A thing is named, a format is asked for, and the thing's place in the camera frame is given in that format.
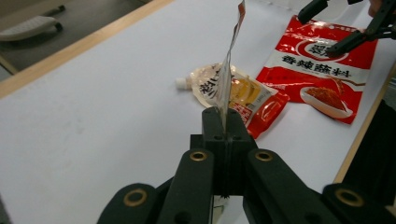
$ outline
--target tabletop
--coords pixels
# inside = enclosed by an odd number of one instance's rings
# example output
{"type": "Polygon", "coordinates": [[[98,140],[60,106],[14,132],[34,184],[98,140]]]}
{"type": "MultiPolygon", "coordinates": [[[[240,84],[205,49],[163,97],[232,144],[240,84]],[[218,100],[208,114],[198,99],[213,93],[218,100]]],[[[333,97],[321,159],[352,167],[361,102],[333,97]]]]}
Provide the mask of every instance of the tabletop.
{"type": "MultiPolygon", "coordinates": [[[[223,60],[238,4],[153,1],[119,21],[128,25],[115,35],[95,33],[0,83],[0,193],[13,222],[94,223],[122,187],[158,187],[173,176],[190,134],[201,133],[203,111],[175,79],[223,60]]],[[[260,0],[246,6],[232,64],[255,77],[295,12],[260,0]]],[[[335,21],[365,27],[367,7],[335,21]]],[[[395,56],[395,43],[379,41],[351,125],[288,103],[258,146],[278,153],[311,189],[341,181],[395,56]]],[[[224,213],[220,223],[247,223],[238,197],[224,213]]]]}

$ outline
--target bowl image on packet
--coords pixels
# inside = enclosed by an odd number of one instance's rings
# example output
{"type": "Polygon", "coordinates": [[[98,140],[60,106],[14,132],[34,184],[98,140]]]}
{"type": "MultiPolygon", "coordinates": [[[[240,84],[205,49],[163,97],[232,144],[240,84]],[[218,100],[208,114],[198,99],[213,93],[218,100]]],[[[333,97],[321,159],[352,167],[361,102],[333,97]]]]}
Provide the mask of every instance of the bowl image on packet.
{"type": "MultiPolygon", "coordinates": [[[[187,78],[178,78],[177,87],[189,90],[205,107],[215,105],[220,63],[195,69],[187,78]]],[[[266,131],[285,107],[289,96],[259,81],[231,65],[232,86],[229,107],[236,110],[247,131],[257,138],[266,131]]]]}
{"type": "Polygon", "coordinates": [[[335,119],[345,119],[353,114],[352,110],[330,89],[305,87],[300,91],[303,101],[316,110],[335,119]]]}

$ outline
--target wooden table edge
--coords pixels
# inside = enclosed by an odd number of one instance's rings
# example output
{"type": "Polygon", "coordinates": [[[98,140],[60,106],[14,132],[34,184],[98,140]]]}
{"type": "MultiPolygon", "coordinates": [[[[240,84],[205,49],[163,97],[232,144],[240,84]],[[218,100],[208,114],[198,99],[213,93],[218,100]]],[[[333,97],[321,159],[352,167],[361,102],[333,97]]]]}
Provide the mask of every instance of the wooden table edge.
{"type": "Polygon", "coordinates": [[[358,134],[355,137],[355,140],[352,143],[352,146],[350,147],[348,153],[346,154],[343,164],[341,165],[340,169],[338,170],[338,173],[333,181],[334,183],[343,182],[344,177],[347,174],[347,170],[348,170],[350,164],[352,163],[353,158],[355,157],[355,154],[358,151],[359,146],[361,145],[361,141],[362,141],[364,135],[366,134],[367,129],[370,126],[370,123],[373,120],[375,112],[378,109],[379,104],[381,103],[381,101],[385,95],[385,92],[387,91],[388,84],[389,84],[390,80],[392,79],[392,77],[395,76],[395,74],[396,74],[396,61],[393,63],[393,66],[391,67],[391,69],[389,71],[386,82],[382,86],[378,96],[375,99],[373,106],[371,107],[371,109],[367,115],[366,120],[361,125],[361,129],[359,130],[358,134]]]}
{"type": "Polygon", "coordinates": [[[111,36],[117,34],[132,24],[144,19],[151,13],[165,7],[174,0],[154,0],[142,7],[132,11],[131,13],[111,22],[102,29],[87,35],[76,43],[61,49],[52,54],[48,58],[20,71],[13,77],[0,82],[0,99],[10,95],[23,86],[35,81],[36,79],[46,75],[53,69],[77,57],[79,54],[100,44],[111,36]]]}

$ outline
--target food packet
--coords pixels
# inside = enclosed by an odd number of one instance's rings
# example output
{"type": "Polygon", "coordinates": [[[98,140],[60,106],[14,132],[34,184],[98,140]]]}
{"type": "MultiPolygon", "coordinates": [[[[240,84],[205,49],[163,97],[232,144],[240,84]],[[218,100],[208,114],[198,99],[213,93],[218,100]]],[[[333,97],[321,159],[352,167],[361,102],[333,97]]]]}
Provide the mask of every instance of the food packet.
{"type": "Polygon", "coordinates": [[[337,58],[329,58],[325,51],[356,30],[314,20],[302,25],[293,16],[257,80],[285,92],[291,102],[312,105],[331,118],[352,123],[377,41],[337,58]]]}
{"type": "MultiPolygon", "coordinates": [[[[192,89],[198,101],[206,106],[215,105],[220,63],[210,64],[191,72],[187,78],[178,78],[177,87],[192,89]]],[[[231,65],[232,86],[229,107],[239,112],[247,131],[257,138],[266,131],[280,114],[289,96],[266,87],[231,65]]]]}

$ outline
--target sauce pouch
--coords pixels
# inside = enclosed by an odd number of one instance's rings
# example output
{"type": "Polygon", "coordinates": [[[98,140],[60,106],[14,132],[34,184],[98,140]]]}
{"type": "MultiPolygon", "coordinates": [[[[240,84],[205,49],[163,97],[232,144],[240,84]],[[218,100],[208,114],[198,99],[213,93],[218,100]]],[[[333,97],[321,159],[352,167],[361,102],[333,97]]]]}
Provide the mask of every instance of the sauce pouch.
{"type": "Polygon", "coordinates": [[[344,123],[353,122],[370,74],[377,41],[329,58],[326,49],[356,28],[296,16],[257,76],[261,83],[285,92],[291,102],[312,105],[344,123]]]}
{"type": "MultiPolygon", "coordinates": [[[[254,138],[266,131],[285,107],[289,96],[231,67],[232,85],[229,107],[236,110],[247,131],[254,138]]],[[[221,63],[210,64],[191,72],[188,78],[177,80],[181,89],[192,89],[198,101],[205,107],[215,105],[221,63]]]]}

